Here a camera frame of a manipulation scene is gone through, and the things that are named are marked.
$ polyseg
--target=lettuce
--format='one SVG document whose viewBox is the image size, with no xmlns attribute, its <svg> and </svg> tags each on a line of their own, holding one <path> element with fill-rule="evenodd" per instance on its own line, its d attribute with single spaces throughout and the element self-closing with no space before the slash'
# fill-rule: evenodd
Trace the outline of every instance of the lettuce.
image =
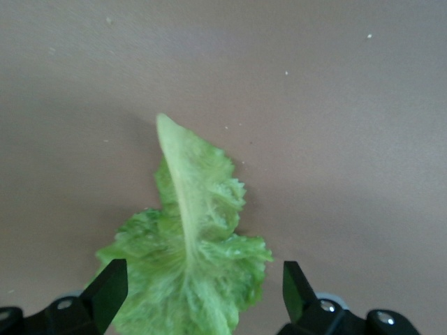
<svg viewBox="0 0 447 335">
<path fill-rule="evenodd" d="M 129 294 L 113 324 L 123 335 L 229 335 L 261 298 L 271 251 L 234 233 L 245 190 L 224 151 L 164 114 L 157 131 L 162 210 L 133 215 L 96 254 L 102 267 L 128 263 Z"/>
</svg>

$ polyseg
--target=brown surface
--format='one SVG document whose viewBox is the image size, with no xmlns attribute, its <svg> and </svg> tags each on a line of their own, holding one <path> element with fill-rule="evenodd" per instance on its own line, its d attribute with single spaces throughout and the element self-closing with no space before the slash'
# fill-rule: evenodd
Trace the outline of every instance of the brown surface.
<svg viewBox="0 0 447 335">
<path fill-rule="evenodd" d="M 114 229 L 158 205 L 165 112 L 234 159 L 241 231 L 276 257 L 236 334 L 286 322 L 289 259 L 358 315 L 445 333 L 445 1 L 0 8 L 0 306 L 82 287 Z"/>
</svg>

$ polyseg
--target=screw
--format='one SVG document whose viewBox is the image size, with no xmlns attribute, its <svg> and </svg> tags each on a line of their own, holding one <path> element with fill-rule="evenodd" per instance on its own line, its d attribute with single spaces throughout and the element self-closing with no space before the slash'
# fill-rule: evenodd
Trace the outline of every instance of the screw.
<svg viewBox="0 0 447 335">
<path fill-rule="evenodd" d="M 393 325 L 394 319 L 391 315 L 385 312 L 377 312 L 377 316 L 379 317 L 379 320 L 387 325 Z"/>
<path fill-rule="evenodd" d="M 71 300 L 71 299 L 65 299 L 65 300 L 62 300 L 61 302 L 59 302 L 58 304 L 57 304 L 57 309 L 65 309 L 65 308 L 68 308 L 68 307 L 70 307 L 71 306 L 71 303 L 72 303 L 73 301 Z"/>
<path fill-rule="evenodd" d="M 328 300 L 321 300 L 321 308 L 324 309 L 326 312 L 331 312 L 334 313 L 335 312 L 335 306 L 332 302 L 328 301 Z"/>
<path fill-rule="evenodd" d="M 10 311 L 4 311 L 0 313 L 0 321 L 6 320 L 9 318 Z"/>
</svg>

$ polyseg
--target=lettuce leaf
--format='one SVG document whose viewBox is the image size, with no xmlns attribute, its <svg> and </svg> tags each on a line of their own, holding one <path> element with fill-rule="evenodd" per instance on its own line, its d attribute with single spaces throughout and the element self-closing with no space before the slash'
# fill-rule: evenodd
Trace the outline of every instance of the lettuce leaf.
<svg viewBox="0 0 447 335">
<path fill-rule="evenodd" d="M 102 268 L 128 263 L 129 294 L 113 324 L 123 335 L 229 335 L 261 298 L 271 251 L 234 233 L 245 190 L 224 151 L 164 114 L 157 131 L 162 210 L 133 215 L 96 254 Z"/>
</svg>

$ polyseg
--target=bolt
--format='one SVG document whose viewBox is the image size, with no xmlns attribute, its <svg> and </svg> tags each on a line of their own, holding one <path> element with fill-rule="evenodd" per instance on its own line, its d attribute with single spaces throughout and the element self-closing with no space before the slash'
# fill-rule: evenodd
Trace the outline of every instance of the bolt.
<svg viewBox="0 0 447 335">
<path fill-rule="evenodd" d="M 9 318 L 10 311 L 3 311 L 0 313 L 0 321 L 6 320 Z"/>
<path fill-rule="evenodd" d="M 385 312 L 377 312 L 377 316 L 379 317 L 379 320 L 387 325 L 393 325 L 394 319 L 391 315 Z"/>
<path fill-rule="evenodd" d="M 62 300 L 61 302 L 59 302 L 58 304 L 57 304 L 57 309 L 65 309 L 65 308 L 68 308 L 68 307 L 70 307 L 71 306 L 71 303 L 72 303 L 73 301 L 71 300 L 71 299 L 65 299 L 65 300 Z"/>
<path fill-rule="evenodd" d="M 326 312 L 331 312 L 334 313 L 335 312 L 335 306 L 332 302 L 328 301 L 328 300 L 321 300 L 321 308 L 324 309 Z"/>
</svg>

